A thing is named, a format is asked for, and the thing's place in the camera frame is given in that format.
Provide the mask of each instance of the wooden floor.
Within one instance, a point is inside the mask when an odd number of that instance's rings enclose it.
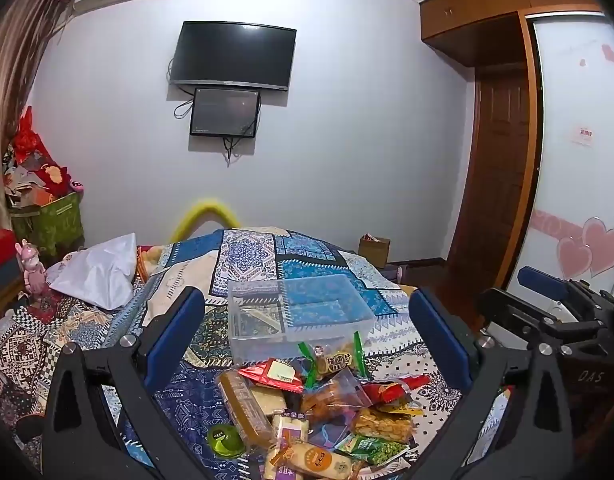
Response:
[[[480,316],[475,307],[475,300],[480,291],[472,290],[466,280],[460,276],[452,274],[444,266],[426,267],[407,267],[404,272],[402,283],[417,287],[428,287],[445,308],[462,320],[471,328],[471,331],[478,332],[483,325],[484,319]]]

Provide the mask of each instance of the patchwork bedspread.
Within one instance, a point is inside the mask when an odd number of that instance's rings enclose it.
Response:
[[[112,346],[127,332],[139,334],[153,317],[166,312],[185,286],[196,286],[206,299],[205,318],[171,382],[154,398],[191,451],[218,480],[256,478],[252,469],[256,466],[250,461],[220,460],[205,439],[211,425],[229,421],[214,384],[216,374],[232,365],[228,283],[330,274],[345,275],[376,315],[364,345],[374,378],[416,373],[432,378],[415,397],[424,409],[424,415],[416,418],[416,448],[406,460],[389,465],[389,470],[363,470],[362,480],[395,474],[426,448],[460,393],[443,380],[409,319],[408,297],[398,285],[386,280],[361,256],[280,228],[217,230],[165,246],[155,271],[146,282],[136,276],[133,299],[113,316],[74,298],[63,298],[58,303],[60,312],[23,309],[0,335],[0,375],[12,391],[8,397],[0,394],[0,414],[13,421],[29,412],[44,411],[55,362],[65,342],[77,341],[85,349]],[[105,395],[129,452],[148,463],[114,389],[106,388]]]

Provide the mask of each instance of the green storage bin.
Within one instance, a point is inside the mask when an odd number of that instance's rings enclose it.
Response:
[[[84,236],[80,222],[80,195],[69,193],[42,207],[31,206],[10,212],[11,223],[18,240],[38,247],[41,256],[63,257]]]

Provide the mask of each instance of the blue gripper pad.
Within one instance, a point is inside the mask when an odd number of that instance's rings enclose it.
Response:
[[[418,288],[411,295],[409,317],[447,386],[466,393],[478,370],[478,352],[467,325],[449,314],[428,289]]]
[[[518,271],[518,283],[553,301],[567,299],[567,282],[533,267],[526,266]]]
[[[167,386],[203,318],[202,292],[186,286],[167,312],[146,327],[140,336],[138,362],[145,368],[144,384],[150,394]]]

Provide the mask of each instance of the bolt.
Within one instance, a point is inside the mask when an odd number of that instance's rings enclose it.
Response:
[[[78,345],[73,341],[69,341],[62,346],[62,351],[67,355],[71,355],[76,351],[76,348],[78,348]]]
[[[478,339],[478,344],[482,346],[482,348],[491,348],[495,346],[496,340],[491,336],[481,337],[480,339]]]
[[[133,334],[123,335],[120,338],[120,346],[124,346],[125,348],[129,348],[136,343],[136,336]]]
[[[546,343],[540,343],[538,345],[538,351],[542,354],[542,355],[551,355],[553,353],[553,349],[551,348],[551,346],[549,346]]]

